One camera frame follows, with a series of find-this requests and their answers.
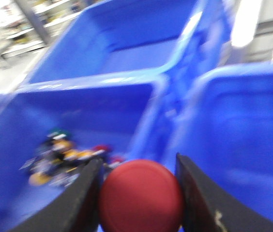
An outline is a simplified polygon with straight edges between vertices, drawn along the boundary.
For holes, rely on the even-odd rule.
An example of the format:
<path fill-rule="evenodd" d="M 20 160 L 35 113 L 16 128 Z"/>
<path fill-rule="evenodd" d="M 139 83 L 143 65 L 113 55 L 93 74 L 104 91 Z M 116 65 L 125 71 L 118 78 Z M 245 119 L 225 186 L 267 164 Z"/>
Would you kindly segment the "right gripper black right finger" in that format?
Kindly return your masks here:
<path fill-rule="evenodd" d="M 273 221 L 227 193 L 188 156 L 176 154 L 185 232 L 273 232 Z"/>

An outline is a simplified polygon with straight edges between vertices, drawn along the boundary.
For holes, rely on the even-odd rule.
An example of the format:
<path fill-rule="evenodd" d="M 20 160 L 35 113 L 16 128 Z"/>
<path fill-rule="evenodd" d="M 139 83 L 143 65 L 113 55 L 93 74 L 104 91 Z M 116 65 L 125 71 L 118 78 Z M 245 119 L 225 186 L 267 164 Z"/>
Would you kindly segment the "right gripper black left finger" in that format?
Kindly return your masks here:
<path fill-rule="evenodd" d="M 49 205 L 10 229 L 11 232 L 95 232 L 103 161 L 91 160 L 79 177 Z"/>

